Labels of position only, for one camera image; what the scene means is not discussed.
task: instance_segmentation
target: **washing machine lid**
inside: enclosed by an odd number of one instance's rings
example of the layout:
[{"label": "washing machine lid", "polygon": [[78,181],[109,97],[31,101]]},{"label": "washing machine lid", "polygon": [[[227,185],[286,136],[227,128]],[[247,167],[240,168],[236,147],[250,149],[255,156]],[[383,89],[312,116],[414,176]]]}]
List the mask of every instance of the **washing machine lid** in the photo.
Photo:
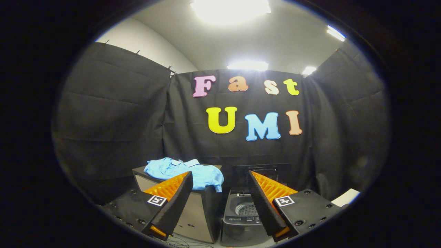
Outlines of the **washing machine lid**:
[{"label": "washing machine lid", "polygon": [[271,178],[286,185],[290,175],[292,164],[261,164],[261,165],[233,165],[232,187],[248,187],[248,171],[252,170],[263,176]]}]

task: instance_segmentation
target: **light blue shirt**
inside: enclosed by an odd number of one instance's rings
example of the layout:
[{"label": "light blue shirt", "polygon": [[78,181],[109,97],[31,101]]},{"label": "light blue shirt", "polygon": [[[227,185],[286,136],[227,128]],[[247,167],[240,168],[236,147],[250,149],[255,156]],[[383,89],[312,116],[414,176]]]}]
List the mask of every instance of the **light blue shirt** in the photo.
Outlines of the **light blue shirt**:
[{"label": "light blue shirt", "polygon": [[213,185],[216,192],[222,192],[224,175],[213,165],[201,165],[196,159],[181,162],[171,158],[151,160],[144,172],[150,176],[167,180],[184,172],[193,173],[193,190],[204,190],[206,186]]}]

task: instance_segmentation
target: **white wall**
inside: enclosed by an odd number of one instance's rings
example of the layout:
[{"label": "white wall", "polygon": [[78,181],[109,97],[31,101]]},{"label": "white wall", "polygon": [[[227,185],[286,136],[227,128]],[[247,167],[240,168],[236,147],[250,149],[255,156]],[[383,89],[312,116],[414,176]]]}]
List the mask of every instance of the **white wall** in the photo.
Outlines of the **white wall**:
[{"label": "white wall", "polygon": [[96,42],[118,46],[155,61],[177,73],[198,69],[170,42],[144,23],[127,18],[109,29]]}]

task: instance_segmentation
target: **washing machine control panel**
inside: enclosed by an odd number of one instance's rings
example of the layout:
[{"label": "washing machine control panel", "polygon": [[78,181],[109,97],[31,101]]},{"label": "washing machine control panel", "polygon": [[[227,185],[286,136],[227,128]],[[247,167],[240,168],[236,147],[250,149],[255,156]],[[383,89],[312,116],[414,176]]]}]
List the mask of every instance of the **washing machine control panel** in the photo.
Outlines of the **washing machine control panel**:
[{"label": "washing machine control panel", "polygon": [[261,224],[259,216],[225,216],[224,221],[229,224],[237,225]]}]

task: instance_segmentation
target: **floor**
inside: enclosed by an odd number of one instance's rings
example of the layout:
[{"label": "floor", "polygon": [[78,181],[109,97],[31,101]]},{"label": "floor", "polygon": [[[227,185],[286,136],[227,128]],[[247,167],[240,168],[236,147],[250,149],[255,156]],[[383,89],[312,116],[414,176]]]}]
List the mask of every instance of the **floor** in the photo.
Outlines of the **floor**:
[{"label": "floor", "polygon": [[[199,247],[208,247],[208,248],[225,248],[225,246],[220,244],[220,237],[216,241],[216,243],[205,243],[202,241],[194,240],[188,237],[181,236],[179,234],[174,233],[173,237],[169,237],[167,242],[172,247],[178,248],[199,248]],[[276,244],[273,241],[272,237],[268,237],[268,240],[264,243],[252,245],[252,246],[241,246],[241,248],[267,248]]]}]

